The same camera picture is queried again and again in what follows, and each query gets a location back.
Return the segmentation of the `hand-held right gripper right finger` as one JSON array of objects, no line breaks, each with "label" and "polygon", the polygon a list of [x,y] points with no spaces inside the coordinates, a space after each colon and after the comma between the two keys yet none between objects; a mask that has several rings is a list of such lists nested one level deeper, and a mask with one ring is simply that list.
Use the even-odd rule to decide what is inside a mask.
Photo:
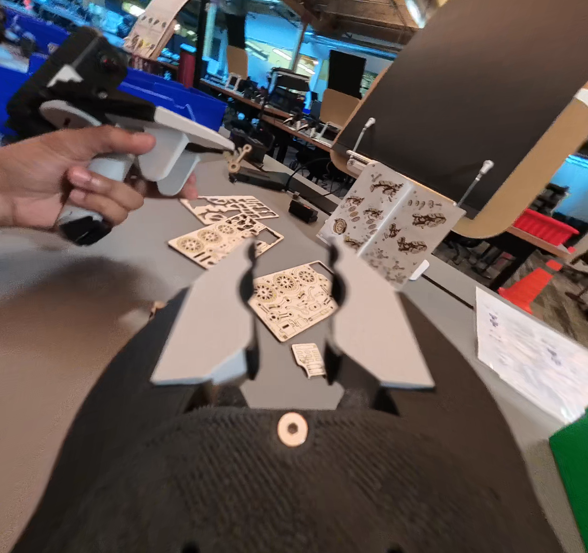
[{"label": "hand-held right gripper right finger", "polygon": [[401,295],[348,248],[329,239],[331,296],[324,364],[345,388],[435,388]]}]

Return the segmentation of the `wooden spring linkage part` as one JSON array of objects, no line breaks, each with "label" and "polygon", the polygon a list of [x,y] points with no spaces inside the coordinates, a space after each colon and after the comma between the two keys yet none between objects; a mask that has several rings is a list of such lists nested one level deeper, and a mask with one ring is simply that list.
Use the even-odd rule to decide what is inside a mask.
[{"label": "wooden spring linkage part", "polygon": [[224,152],[224,159],[227,162],[229,175],[235,175],[240,171],[242,161],[251,153],[252,146],[245,144],[232,152]]}]

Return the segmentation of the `grey desk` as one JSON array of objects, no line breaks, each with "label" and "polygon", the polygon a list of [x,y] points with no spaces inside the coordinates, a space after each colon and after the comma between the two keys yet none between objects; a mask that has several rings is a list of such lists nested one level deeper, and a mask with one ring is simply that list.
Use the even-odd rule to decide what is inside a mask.
[{"label": "grey desk", "polygon": [[[146,324],[154,301],[170,299],[203,273],[166,245],[195,227],[179,202],[148,200],[91,247],[39,231],[1,231],[1,552],[26,527],[104,368]],[[548,444],[560,423],[479,362],[476,283],[430,261],[405,294],[489,388],[562,548],[583,552]]]}]

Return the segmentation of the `person's left hand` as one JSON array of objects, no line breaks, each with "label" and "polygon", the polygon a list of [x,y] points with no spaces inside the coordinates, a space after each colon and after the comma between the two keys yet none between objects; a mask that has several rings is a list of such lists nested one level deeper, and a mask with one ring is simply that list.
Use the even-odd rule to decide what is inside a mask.
[{"label": "person's left hand", "polygon": [[100,214],[113,227],[157,197],[151,182],[118,182],[89,169],[95,157],[139,156],[156,139],[113,126],[59,130],[1,147],[1,227],[52,230],[65,204]]}]

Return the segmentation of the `red water bottle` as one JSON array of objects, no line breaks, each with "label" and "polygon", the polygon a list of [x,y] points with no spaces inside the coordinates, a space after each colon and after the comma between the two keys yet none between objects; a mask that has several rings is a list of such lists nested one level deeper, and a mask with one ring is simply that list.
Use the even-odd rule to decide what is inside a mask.
[{"label": "red water bottle", "polygon": [[194,86],[196,64],[195,48],[185,43],[180,45],[177,82],[185,88]]}]

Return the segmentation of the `white book stand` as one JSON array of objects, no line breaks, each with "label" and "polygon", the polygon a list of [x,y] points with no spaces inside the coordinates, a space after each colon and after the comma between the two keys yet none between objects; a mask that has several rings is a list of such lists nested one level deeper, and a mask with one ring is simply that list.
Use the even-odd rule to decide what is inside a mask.
[{"label": "white book stand", "polygon": [[358,179],[360,190],[349,196],[349,222],[354,229],[360,206],[367,203],[360,222],[368,238],[358,247],[358,255],[388,282],[404,286],[429,267],[428,254],[464,215],[461,206],[494,162],[483,162],[457,203],[388,168],[379,168],[380,163],[371,161],[365,166]]}]

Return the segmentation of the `emptied wooden puzzle sheet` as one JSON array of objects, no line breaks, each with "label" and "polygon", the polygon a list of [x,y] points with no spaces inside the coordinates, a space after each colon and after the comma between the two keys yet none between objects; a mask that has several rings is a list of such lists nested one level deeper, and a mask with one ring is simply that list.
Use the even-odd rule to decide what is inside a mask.
[{"label": "emptied wooden puzzle sheet", "polygon": [[202,196],[196,201],[180,199],[180,203],[203,225],[243,215],[254,220],[277,219],[279,214],[255,196]]}]

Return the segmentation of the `wooden puzzle sheet with gears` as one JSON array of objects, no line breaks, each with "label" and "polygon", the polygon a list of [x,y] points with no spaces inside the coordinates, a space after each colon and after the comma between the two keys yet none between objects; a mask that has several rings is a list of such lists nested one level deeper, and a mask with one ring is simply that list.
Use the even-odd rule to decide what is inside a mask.
[{"label": "wooden puzzle sheet with gears", "polygon": [[254,240],[259,257],[284,240],[276,230],[239,213],[168,241],[168,246],[203,269],[217,265],[245,239]]}]

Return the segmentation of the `black oblong case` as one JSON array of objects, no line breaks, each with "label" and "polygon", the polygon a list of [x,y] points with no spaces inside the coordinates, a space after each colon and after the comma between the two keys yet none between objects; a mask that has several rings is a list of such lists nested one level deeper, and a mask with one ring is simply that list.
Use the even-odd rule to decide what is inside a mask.
[{"label": "black oblong case", "polygon": [[240,167],[236,172],[229,172],[229,181],[242,182],[272,191],[287,191],[290,175],[279,171],[263,171]]}]

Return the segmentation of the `background wooden workbench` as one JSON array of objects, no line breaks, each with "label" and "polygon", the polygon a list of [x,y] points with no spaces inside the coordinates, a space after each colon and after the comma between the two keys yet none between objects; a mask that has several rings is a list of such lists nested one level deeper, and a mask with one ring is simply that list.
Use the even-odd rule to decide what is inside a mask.
[{"label": "background wooden workbench", "polygon": [[208,88],[214,93],[222,94],[229,100],[237,102],[245,106],[248,112],[251,112],[254,117],[263,121],[272,127],[275,127],[291,137],[298,138],[310,145],[314,145],[325,152],[331,152],[333,142],[320,137],[320,131],[315,130],[307,122],[307,118],[298,118],[298,116],[288,115],[287,113],[278,110],[272,106],[265,106],[264,104],[249,99],[238,92],[221,87],[216,83],[211,83],[206,79],[200,79],[200,88]]}]

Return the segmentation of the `small black box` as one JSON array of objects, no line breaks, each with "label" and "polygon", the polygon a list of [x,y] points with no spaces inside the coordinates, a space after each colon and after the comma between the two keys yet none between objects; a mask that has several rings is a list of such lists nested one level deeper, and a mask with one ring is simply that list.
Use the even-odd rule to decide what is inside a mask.
[{"label": "small black box", "polygon": [[306,224],[313,224],[318,220],[318,210],[297,198],[290,200],[288,213]]}]

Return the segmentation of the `black flat panel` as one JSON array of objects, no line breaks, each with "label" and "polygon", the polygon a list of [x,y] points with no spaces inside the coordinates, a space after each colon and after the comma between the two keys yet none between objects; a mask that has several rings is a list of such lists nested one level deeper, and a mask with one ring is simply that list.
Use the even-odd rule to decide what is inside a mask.
[{"label": "black flat panel", "polygon": [[314,190],[301,183],[294,185],[293,192],[297,193],[305,203],[328,215],[331,215],[342,203],[341,198],[330,194],[327,190],[321,188],[320,191]]}]

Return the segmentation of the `laminated paper sheet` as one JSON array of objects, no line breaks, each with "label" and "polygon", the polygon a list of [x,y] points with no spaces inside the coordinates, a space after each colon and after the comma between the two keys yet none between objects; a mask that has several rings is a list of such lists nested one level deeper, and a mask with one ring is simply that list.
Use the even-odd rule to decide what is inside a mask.
[{"label": "laminated paper sheet", "polygon": [[563,425],[587,408],[587,349],[477,287],[477,358]]}]

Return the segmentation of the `orange floor cone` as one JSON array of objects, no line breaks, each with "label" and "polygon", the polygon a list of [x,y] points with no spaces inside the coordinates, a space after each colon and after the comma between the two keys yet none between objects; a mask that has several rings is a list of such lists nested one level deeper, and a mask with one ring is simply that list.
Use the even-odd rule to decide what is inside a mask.
[{"label": "orange floor cone", "polygon": [[540,293],[562,269],[562,263],[549,260],[544,266],[534,269],[527,276],[510,287],[500,287],[497,291],[501,298],[509,301],[527,314],[533,315],[532,304]]}]

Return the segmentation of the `red plastic bin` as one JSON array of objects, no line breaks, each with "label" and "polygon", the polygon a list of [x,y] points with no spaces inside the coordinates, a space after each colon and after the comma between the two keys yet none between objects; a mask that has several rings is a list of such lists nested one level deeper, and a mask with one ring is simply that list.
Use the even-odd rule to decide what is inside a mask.
[{"label": "red plastic bin", "polygon": [[572,226],[529,208],[519,215],[512,226],[554,246],[565,245],[579,234]]}]

